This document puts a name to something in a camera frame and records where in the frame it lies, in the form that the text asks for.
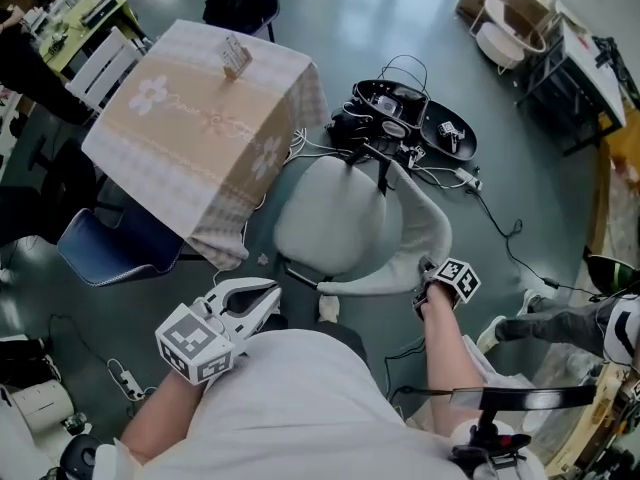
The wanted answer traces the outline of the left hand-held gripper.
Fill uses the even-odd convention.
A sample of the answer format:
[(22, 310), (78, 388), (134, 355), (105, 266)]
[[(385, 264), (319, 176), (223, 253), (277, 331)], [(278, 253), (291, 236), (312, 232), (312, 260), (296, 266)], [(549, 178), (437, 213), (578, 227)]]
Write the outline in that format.
[(226, 279), (214, 294), (180, 304), (156, 329), (160, 356), (191, 384), (204, 384), (233, 368), (247, 339), (280, 308), (274, 280)]

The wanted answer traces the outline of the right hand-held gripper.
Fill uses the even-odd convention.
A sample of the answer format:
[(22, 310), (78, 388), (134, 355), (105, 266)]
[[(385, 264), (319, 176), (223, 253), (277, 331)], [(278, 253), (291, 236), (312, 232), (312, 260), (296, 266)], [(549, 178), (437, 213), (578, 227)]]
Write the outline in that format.
[(421, 285), (413, 300), (413, 310), (423, 319), (421, 306), (428, 301), (428, 289), (432, 284), (440, 284), (452, 302), (452, 308), (467, 304), (476, 294), (481, 281), (469, 263), (454, 258), (446, 258), (436, 263), (429, 257), (419, 261)]

